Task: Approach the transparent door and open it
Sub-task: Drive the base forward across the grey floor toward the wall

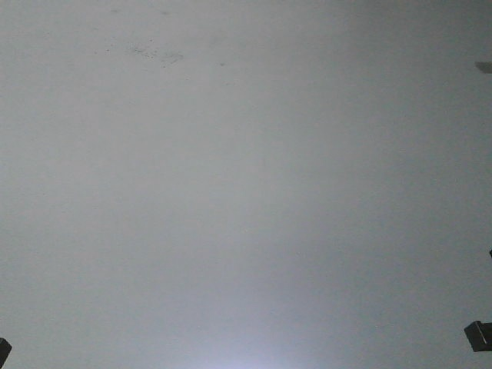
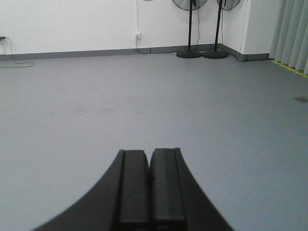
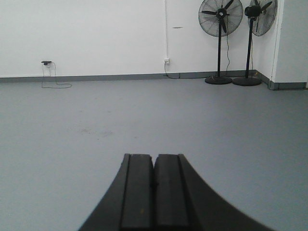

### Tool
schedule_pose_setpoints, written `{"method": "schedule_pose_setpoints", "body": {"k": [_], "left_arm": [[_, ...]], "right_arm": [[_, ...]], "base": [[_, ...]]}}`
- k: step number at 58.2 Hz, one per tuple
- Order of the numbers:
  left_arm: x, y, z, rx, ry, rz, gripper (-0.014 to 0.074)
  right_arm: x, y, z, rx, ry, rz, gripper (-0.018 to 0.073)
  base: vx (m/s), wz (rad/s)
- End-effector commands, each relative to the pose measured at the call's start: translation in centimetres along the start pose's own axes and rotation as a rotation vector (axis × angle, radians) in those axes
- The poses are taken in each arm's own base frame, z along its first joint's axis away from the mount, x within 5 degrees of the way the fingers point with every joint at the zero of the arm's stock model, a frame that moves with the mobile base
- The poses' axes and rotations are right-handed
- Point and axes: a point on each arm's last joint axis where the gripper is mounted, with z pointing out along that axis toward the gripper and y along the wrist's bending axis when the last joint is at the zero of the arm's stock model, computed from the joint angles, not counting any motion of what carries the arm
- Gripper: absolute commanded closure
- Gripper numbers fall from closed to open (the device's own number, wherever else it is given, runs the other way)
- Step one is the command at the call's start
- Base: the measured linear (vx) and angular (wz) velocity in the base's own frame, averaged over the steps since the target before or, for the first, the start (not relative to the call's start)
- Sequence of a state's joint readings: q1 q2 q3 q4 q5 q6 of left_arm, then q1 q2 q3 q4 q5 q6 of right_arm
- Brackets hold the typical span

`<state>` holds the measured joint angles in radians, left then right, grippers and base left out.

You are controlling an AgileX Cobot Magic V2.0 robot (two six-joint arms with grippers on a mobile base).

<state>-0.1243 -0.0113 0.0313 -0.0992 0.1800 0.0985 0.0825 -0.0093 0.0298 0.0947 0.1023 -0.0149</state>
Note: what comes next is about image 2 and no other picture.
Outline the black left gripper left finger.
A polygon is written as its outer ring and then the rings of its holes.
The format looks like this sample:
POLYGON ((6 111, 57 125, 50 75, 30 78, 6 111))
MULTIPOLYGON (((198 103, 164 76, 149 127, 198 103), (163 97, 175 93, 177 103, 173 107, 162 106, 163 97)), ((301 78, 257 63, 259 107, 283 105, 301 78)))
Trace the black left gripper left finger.
POLYGON ((77 202, 38 231, 147 231, 149 166, 143 150, 120 150, 104 175, 77 202))

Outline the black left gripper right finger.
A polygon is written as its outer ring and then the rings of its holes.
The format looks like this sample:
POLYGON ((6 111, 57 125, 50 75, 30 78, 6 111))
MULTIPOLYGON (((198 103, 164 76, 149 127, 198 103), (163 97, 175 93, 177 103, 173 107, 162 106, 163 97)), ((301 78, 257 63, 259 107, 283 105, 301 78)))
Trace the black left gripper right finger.
POLYGON ((155 231, 231 231, 190 172, 180 148, 157 148, 150 161, 155 231))

